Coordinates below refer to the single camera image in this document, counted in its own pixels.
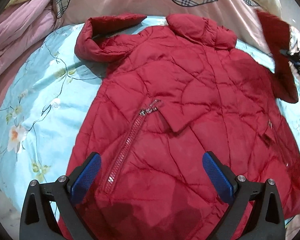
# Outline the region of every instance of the zipper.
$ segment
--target zipper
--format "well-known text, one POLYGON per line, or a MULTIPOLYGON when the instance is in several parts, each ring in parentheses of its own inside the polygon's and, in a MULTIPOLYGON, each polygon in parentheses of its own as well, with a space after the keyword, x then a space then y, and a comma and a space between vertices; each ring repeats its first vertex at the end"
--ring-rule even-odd
POLYGON ((123 163, 123 160, 125 158, 125 156, 127 155, 127 153, 129 152, 130 148, 131 148, 131 145, 133 144, 133 141, 134 139, 136 138, 140 128, 141 128, 141 125, 143 124, 146 116, 152 112, 155 112, 158 110, 158 107, 156 106, 157 103, 162 103, 161 100, 158 100, 156 99, 155 101, 153 101, 149 107, 147 109, 141 109, 139 114, 138 114, 138 117, 135 119, 135 121, 133 122, 133 125, 128 133, 128 138, 127 140, 125 141, 115 163, 114 163, 114 166, 111 170, 111 173, 107 179, 107 182, 106 182, 106 186, 105 186, 105 193, 108 194, 114 184, 114 180, 117 176, 117 173, 123 163))

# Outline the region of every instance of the metal screw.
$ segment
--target metal screw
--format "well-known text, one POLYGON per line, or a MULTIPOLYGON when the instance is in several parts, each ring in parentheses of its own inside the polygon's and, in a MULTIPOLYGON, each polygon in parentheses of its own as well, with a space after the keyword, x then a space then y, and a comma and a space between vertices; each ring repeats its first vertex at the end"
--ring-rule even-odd
POLYGON ((274 185, 274 180, 273 180, 273 179, 268 179, 268 183, 269 183, 270 185, 274 185))
POLYGON ((58 181, 59 181, 59 182, 64 182, 64 181, 66 181, 66 179, 67 179, 67 176, 62 175, 62 176, 60 176, 60 177, 58 178, 58 181))
POLYGON ((36 181, 35 179, 34 179, 34 180, 31 180, 30 186, 33 187, 33 186, 35 186, 35 185, 37 185, 37 181, 36 181))
POLYGON ((246 177, 243 176, 243 175, 239 175, 238 180, 241 181, 241 182, 244 182, 244 181, 246 181, 246 177))

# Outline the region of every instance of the jacket pocket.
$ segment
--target jacket pocket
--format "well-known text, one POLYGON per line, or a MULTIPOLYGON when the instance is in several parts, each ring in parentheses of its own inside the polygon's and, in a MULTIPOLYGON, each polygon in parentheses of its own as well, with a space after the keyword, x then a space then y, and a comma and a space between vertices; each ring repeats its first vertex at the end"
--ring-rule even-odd
POLYGON ((108 176, 106 177, 107 180, 104 185, 104 192, 106 194, 112 192, 116 182, 116 178, 120 173, 120 169, 124 163, 124 160, 126 156, 129 154, 130 148, 133 145, 146 117, 149 114, 157 111, 161 102, 162 102, 161 100, 156 99, 148 106, 148 108, 140 109, 134 121, 132 122, 129 131, 127 132, 127 136, 124 140, 123 146, 121 147, 119 153, 117 154, 115 162, 111 167, 108 176))

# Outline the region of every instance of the pink blanket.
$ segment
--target pink blanket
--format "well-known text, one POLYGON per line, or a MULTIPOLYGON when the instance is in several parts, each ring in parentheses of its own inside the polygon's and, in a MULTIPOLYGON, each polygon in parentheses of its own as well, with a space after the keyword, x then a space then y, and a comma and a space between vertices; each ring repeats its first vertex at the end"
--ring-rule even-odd
POLYGON ((52 32, 55 14, 51 0, 30 0, 0 15, 0 75, 23 52, 52 32))
POLYGON ((210 18, 234 31, 238 39, 269 53, 255 7, 258 3, 253 0, 54 0, 58 26, 127 12, 156 16, 189 13, 210 18))

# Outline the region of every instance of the red cloth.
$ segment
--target red cloth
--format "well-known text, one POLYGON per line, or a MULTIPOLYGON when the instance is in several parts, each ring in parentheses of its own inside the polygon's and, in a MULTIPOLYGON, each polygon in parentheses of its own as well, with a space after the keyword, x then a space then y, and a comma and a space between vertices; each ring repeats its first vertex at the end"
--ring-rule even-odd
POLYGON ((92 40, 144 17, 90 18, 75 46, 80 58, 112 62, 67 171, 91 152, 101 154, 101 171, 77 207, 94 234, 99 240, 206 239, 227 209, 202 167, 206 151, 250 181, 273 178, 285 218, 300 213, 300 153, 268 70, 234 48, 232 31, 194 15, 170 15, 168 26, 137 35, 92 40))
POLYGON ((275 61, 275 74, 272 75, 274 94, 288 103, 298 102, 298 92, 289 67, 289 60, 280 53, 280 49, 289 50, 290 26, 277 16, 257 11, 263 34, 275 61))

